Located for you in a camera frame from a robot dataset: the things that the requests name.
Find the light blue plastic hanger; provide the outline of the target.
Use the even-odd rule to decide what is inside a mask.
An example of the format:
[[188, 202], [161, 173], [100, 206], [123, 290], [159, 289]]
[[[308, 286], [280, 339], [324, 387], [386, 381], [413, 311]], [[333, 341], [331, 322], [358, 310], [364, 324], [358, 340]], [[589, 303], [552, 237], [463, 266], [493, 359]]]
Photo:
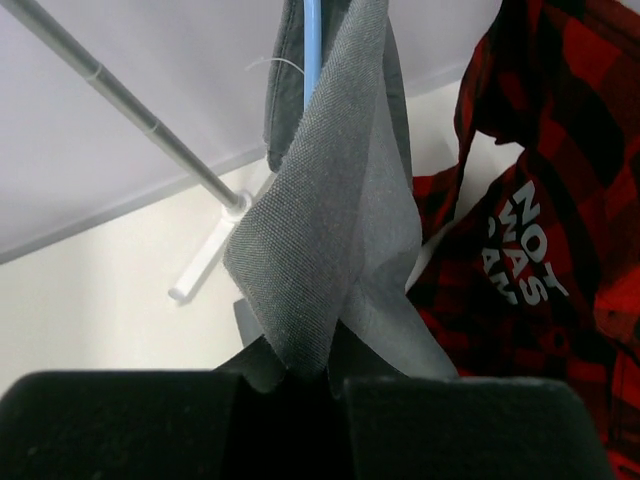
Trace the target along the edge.
[[304, 0], [304, 108], [307, 108], [322, 69], [322, 1]]

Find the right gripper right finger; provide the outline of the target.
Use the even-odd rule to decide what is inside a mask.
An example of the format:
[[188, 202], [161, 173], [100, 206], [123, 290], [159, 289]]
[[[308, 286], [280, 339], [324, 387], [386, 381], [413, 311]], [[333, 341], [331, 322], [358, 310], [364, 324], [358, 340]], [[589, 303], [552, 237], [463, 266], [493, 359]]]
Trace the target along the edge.
[[555, 380], [409, 378], [344, 325], [328, 363], [344, 465], [333, 479], [611, 479], [580, 398]]

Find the grey button shirt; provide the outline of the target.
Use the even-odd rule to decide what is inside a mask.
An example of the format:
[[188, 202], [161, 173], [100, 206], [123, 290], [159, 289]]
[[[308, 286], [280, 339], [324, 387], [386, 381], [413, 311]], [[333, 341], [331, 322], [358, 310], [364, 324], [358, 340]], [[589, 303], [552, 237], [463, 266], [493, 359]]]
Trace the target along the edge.
[[310, 98], [303, 6], [285, 3], [265, 107], [270, 188], [224, 264], [286, 368], [309, 380], [345, 325], [397, 371], [456, 369], [405, 293], [422, 227], [412, 196], [402, 72], [384, 1], [322, 5], [323, 67]]

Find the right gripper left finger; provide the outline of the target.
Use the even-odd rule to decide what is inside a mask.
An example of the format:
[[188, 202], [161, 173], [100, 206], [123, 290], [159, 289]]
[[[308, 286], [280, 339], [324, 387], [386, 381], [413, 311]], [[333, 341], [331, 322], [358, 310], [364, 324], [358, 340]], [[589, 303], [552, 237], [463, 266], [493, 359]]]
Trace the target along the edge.
[[249, 479], [286, 370], [258, 339], [214, 370], [40, 371], [1, 398], [4, 479]]

